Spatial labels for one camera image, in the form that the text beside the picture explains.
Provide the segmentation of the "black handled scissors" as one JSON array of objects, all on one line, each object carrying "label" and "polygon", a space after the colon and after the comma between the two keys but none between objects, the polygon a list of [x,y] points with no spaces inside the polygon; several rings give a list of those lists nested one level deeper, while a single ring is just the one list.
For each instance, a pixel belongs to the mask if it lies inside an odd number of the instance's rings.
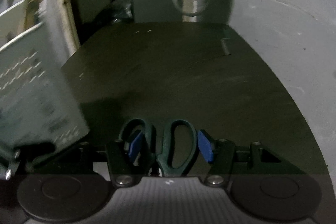
[{"label": "black handled scissors", "polygon": [[[178,166],[173,166],[175,152],[175,130],[182,126],[190,134],[191,149]],[[150,176],[161,174],[168,177],[187,176],[195,162],[198,151],[198,137],[194,126],[184,120],[175,119],[168,122],[162,133],[162,148],[156,153],[156,129],[149,121],[134,118],[123,125],[118,140],[124,143],[126,165],[136,176]]]}]

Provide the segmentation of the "grey cabinet box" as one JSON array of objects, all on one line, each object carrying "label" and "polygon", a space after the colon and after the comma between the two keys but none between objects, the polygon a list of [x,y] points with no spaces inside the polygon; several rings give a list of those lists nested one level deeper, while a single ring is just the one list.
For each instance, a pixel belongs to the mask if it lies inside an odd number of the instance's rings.
[{"label": "grey cabinet box", "polygon": [[182,21],[172,0],[133,0],[133,16],[136,23]]}]

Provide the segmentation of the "small dark knife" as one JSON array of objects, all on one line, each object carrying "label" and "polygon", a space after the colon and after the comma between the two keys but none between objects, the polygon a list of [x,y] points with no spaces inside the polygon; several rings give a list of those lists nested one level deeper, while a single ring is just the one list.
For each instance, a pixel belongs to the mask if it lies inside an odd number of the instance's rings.
[{"label": "small dark knife", "polygon": [[230,30],[227,27],[223,28],[223,37],[221,38],[221,45],[222,45],[222,50],[224,52],[225,56],[229,56],[231,54],[229,47],[228,47],[228,42],[231,39],[231,34]]}]

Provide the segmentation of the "white perforated utensil basket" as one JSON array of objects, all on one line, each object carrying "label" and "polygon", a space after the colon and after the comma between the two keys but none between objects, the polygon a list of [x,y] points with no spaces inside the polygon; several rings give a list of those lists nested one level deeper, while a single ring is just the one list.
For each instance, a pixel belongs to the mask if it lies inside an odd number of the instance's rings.
[{"label": "white perforated utensil basket", "polygon": [[19,31],[26,0],[1,13],[1,143],[51,141],[55,152],[88,134],[44,23]]}]

